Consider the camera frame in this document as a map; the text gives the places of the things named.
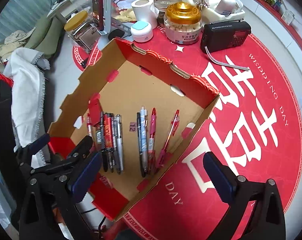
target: black radio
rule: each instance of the black radio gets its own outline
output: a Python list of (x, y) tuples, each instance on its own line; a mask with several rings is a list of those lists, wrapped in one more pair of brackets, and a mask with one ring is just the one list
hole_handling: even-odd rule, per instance
[(223, 21), (204, 25), (201, 40), (201, 50), (206, 53), (240, 46), (251, 34), (251, 27), (247, 22)]

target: red cardboard box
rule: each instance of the red cardboard box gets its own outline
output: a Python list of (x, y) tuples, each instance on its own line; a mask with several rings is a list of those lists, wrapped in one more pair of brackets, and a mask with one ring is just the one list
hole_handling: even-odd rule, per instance
[[(118, 175), (101, 169), (89, 190), (94, 195), (96, 207), (109, 219), (118, 220), (156, 186), (183, 154), (209, 117), (219, 92), (202, 78), (180, 70), (169, 59), (121, 39), (113, 39), (102, 50), (96, 64), (85, 69), (79, 81), (75, 91), (64, 99), (59, 119), (49, 128), (49, 145), (53, 152), (66, 156), (87, 135), (85, 123), (79, 129), (74, 123), (79, 116), (85, 115), (94, 93), (99, 93), (103, 111), (122, 115), (124, 173)], [(136, 122), (142, 105), (148, 109), (149, 118), (153, 107), (157, 111), (156, 156), (167, 139), (176, 110), (180, 110), (180, 125), (168, 148), (172, 156), (157, 174), (147, 177), (147, 181), (140, 173), (137, 134), (129, 129), (130, 123)], [(190, 122), (195, 127), (186, 133)], [(105, 176), (113, 188), (105, 185), (99, 179), (101, 176)], [(139, 191), (137, 187), (143, 181), (145, 186)]]

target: glass jar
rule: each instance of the glass jar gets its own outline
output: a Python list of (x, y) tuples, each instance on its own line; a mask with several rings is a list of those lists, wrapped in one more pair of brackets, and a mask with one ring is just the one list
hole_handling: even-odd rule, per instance
[(164, 27), (165, 10), (169, 5), (177, 2), (178, 2), (177, 0), (157, 0), (156, 2), (154, 2), (154, 6), (159, 10), (158, 19), (157, 19), (158, 25)]
[(169, 40), (177, 44), (193, 44), (201, 33), (201, 12), (189, 3), (174, 3), (166, 9), (164, 26)]
[(97, 25), (87, 11), (78, 12), (67, 21), (64, 30), (86, 53), (90, 53), (95, 42), (101, 36)]

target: white container with blue lid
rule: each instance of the white container with blue lid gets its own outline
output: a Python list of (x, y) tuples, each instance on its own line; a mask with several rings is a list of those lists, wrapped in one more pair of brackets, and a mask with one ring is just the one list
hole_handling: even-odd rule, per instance
[(137, 21), (131, 26), (131, 34), (136, 42), (147, 42), (153, 37), (152, 26), (148, 22)]

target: yellow lid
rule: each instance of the yellow lid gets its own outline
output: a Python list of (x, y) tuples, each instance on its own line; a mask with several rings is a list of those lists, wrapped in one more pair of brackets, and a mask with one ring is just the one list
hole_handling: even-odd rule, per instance
[(171, 4), (165, 11), (166, 17), (177, 24), (194, 24), (201, 20), (201, 12), (195, 6), (187, 2)]
[(77, 27), (79, 27), (88, 17), (87, 11), (78, 12), (75, 16), (73, 16), (67, 23), (64, 25), (64, 30), (66, 32), (73, 31)]

